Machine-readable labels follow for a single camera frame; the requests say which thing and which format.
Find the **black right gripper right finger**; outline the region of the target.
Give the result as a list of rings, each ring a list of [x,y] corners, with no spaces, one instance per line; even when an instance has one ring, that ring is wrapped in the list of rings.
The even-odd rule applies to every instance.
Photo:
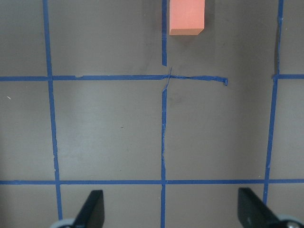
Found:
[[[279,228],[279,218],[250,189],[239,188],[237,217],[244,228]]]

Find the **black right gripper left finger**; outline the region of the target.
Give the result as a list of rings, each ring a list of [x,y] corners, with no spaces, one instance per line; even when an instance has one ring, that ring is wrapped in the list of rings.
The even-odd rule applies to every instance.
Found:
[[[79,214],[72,224],[73,228],[102,228],[105,222],[104,195],[102,190],[90,192]]]

